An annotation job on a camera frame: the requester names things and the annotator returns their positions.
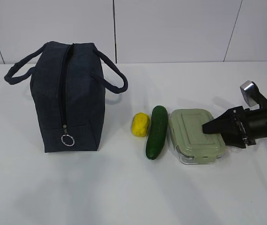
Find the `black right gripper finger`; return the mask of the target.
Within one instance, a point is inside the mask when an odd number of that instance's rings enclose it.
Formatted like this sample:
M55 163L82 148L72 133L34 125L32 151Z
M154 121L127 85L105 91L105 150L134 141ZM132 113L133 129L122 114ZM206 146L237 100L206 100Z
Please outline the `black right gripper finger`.
M204 134L236 134L233 110L227 110L221 116L202 125Z
M237 147L241 149L246 148L244 142L245 135L243 133L222 133L222 138L227 146Z

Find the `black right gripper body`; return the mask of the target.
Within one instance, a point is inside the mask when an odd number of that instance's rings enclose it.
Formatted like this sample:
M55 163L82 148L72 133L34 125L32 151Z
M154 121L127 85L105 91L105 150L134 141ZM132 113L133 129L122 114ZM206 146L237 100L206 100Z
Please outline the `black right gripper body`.
M245 135L244 142L246 146L255 145L256 141L252 136L252 132L250 131L250 125L247 118L247 115L250 113L251 109L244 109L242 106L237 106L229 110L233 110L236 134L243 133Z

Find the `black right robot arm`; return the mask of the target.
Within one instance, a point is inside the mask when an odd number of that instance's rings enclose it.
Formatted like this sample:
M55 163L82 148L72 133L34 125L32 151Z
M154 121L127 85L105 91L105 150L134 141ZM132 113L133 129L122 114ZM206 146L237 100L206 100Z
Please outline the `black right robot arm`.
M227 146L245 149L247 145L255 145L257 139L267 138L267 108L230 108L202 125L202 130L205 134L221 134Z

